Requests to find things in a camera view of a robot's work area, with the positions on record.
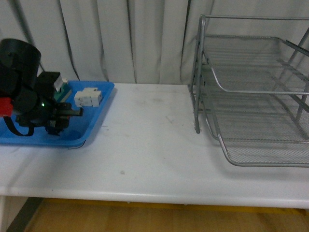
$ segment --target wooden floor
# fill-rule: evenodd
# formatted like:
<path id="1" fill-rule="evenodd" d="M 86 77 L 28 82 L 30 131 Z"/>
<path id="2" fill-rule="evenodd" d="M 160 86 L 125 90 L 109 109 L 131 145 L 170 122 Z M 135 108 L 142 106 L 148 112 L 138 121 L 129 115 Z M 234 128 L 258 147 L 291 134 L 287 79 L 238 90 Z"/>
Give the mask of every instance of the wooden floor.
<path id="1" fill-rule="evenodd" d="M 26 232 L 309 232 L 305 210 L 45 199 Z"/>

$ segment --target white connector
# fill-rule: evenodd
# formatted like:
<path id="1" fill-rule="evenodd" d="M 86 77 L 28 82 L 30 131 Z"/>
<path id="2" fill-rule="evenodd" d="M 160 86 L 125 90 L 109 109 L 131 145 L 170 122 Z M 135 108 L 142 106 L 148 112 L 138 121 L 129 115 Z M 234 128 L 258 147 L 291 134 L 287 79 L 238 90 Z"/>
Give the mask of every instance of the white connector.
<path id="1" fill-rule="evenodd" d="M 84 88 L 74 96 L 76 106 L 99 106 L 102 101 L 102 92 L 98 88 Z"/>

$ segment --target curtain fold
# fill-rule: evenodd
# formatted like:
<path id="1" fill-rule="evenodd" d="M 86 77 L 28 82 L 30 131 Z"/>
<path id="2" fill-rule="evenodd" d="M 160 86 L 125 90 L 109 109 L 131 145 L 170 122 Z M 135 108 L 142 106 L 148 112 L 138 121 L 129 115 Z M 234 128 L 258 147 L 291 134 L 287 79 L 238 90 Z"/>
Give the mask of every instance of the curtain fold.
<path id="1" fill-rule="evenodd" d="M 69 80 L 188 84 L 201 14 L 308 12 L 308 0 L 8 0 L 0 1 L 0 39 L 33 38 L 44 69 Z M 307 28 L 308 21 L 211 19 L 207 33 L 273 35 L 298 43 Z"/>

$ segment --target metal mesh tray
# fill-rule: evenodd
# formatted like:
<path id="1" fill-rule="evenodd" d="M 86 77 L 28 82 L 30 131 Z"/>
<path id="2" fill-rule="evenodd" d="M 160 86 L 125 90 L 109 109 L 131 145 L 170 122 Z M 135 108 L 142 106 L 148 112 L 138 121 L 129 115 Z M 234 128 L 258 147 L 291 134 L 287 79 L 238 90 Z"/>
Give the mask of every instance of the metal mesh tray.
<path id="1" fill-rule="evenodd" d="M 309 115 L 289 95 L 229 93 L 203 77 L 206 119 L 229 162 L 309 166 Z"/>
<path id="2" fill-rule="evenodd" d="M 294 52 L 275 37 L 207 35 L 204 40 L 215 81 L 227 92 L 309 95 L 309 58 L 298 53 L 301 58 L 291 62 Z"/>
<path id="3" fill-rule="evenodd" d="M 197 133 L 202 102 L 230 163 L 309 167 L 309 51 L 302 47 L 309 28 L 296 45 L 276 37 L 205 35 L 209 18 L 309 18 L 201 15 L 189 85 Z"/>

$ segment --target red part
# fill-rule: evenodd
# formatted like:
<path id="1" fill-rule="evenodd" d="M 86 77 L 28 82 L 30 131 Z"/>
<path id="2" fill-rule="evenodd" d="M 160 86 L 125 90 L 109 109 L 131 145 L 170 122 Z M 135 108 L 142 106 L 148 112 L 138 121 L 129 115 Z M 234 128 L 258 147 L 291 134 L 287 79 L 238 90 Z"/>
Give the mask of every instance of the red part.
<path id="1" fill-rule="evenodd" d="M 12 99 L 9 97 L 0 98 L 0 117 L 12 116 L 13 105 L 11 101 Z"/>

